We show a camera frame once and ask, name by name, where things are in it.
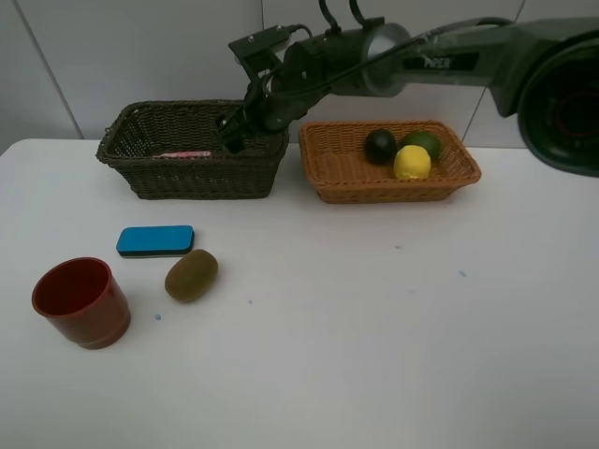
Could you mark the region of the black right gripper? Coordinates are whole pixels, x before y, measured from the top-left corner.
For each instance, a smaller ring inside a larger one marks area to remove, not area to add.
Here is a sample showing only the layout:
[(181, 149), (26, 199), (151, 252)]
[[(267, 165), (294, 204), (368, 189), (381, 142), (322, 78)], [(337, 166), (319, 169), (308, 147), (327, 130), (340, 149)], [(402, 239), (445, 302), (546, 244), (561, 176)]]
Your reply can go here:
[(245, 150), (247, 138), (275, 135), (303, 117), (328, 94), (321, 69), (263, 69), (248, 72), (241, 105), (216, 120), (217, 134), (231, 153)]

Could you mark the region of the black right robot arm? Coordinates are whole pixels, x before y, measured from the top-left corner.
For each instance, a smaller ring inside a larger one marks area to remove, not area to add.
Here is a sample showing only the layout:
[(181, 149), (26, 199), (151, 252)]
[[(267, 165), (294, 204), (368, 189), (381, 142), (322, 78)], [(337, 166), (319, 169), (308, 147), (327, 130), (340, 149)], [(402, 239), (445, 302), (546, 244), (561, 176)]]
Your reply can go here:
[(273, 26), (230, 44), (249, 79), (218, 137), (239, 152), (274, 135), (328, 95), (393, 97), (409, 84), (487, 88), (502, 117), (516, 116), (526, 147), (544, 164), (598, 173), (598, 21), (515, 23), (482, 18), (410, 36), (396, 23), (364, 21), (293, 41)]

